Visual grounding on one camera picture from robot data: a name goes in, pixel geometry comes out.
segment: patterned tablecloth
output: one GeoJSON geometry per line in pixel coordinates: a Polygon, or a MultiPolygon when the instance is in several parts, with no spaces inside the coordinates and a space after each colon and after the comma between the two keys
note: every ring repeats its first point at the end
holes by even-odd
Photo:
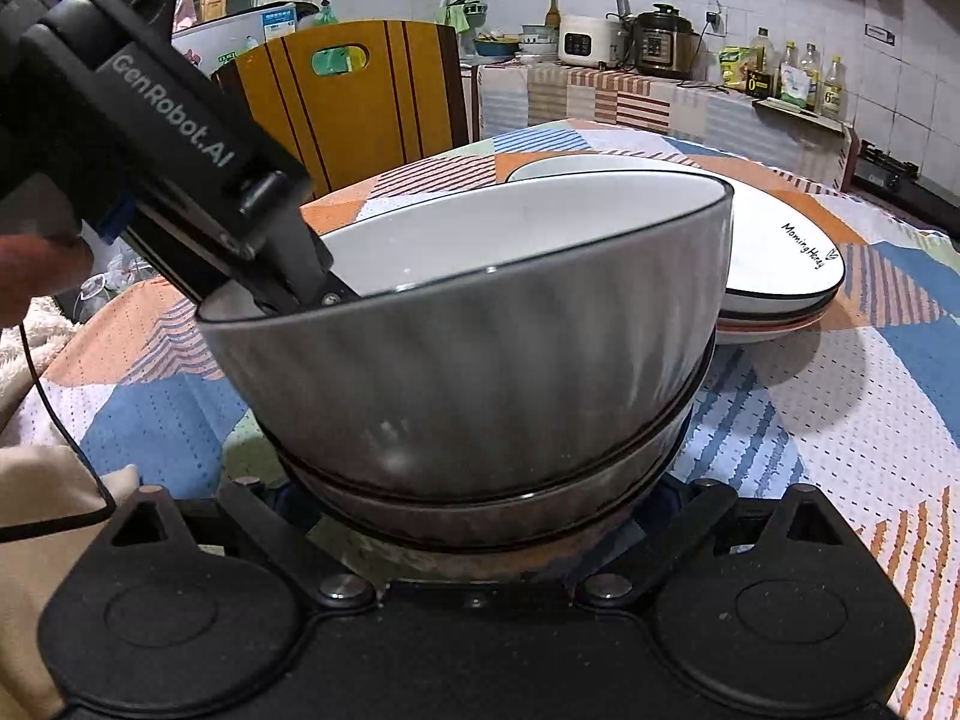
{"type": "Polygon", "coordinates": [[[623,124],[777,165],[833,189],[846,187],[853,132],[837,133],[756,108],[739,92],[631,73],[556,64],[477,68],[481,138],[576,118],[623,124]]]}
{"type": "MultiPolygon", "coordinates": [[[[717,350],[698,395],[682,479],[742,495],[824,489],[913,610],[917,648],[893,698],[910,718],[960,716],[960,255],[862,200],[790,173],[650,132],[552,122],[401,167],[304,208],[328,230],[454,189],[503,181],[563,152],[699,165],[775,194],[841,248],[848,278],[822,322],[779,341],[717,350]]],[[[107,305],[46,373],[64,423],[101,472],[128,463],[176,496],[222,473],[263,474],[270,449],[210,357],[193,308],[160,281],[107,305]]],[[[32,392],[3,445],[58,442],[32,392]]]]}

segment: pressure cooker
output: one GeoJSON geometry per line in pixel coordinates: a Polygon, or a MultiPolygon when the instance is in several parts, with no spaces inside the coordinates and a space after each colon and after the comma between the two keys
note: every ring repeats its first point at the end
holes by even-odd
{"type": "Polygon", "coordinates": [[[697,52],[697,33],[673,5],[654,4],[656,11],[641,13],[634,23],[635,66],[647,76],[690,78],[697,52]]]}

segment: pressure cooker lid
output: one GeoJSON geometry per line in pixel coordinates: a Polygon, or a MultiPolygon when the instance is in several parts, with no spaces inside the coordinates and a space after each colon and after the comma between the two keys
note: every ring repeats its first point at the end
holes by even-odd
{"type": "Polygon", "coordinates": [[[655,11],[641,13],[637,23],[647,29],[663,29],[667,32],[693,32],[693,25],[680,15],[680,11],[665,2],[654,2],[655,11]]]}

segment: chair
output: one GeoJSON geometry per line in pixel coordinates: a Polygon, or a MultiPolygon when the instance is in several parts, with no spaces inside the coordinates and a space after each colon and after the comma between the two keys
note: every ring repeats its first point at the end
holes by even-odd
{"type": "Polygon", "coordinates": [[[314,26],[243,53],[213,79],[304,164],[315,197],[469,141],[449,26],[399,20],[314,26]],[[315,63],[329,50],[340,50],[339,67],[350,70],[318,74],[315,64],[326,71],[338,66],[315,63]]]}

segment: human hand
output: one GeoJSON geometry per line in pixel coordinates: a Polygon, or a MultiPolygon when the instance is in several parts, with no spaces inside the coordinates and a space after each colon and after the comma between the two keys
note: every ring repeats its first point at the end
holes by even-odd
{"type": "Polygon", "coordinates": [[[0,327],[21,322],[30,298],[75,287],[92,267],[93,254],[82,238],[0,236],[0,327]]]}

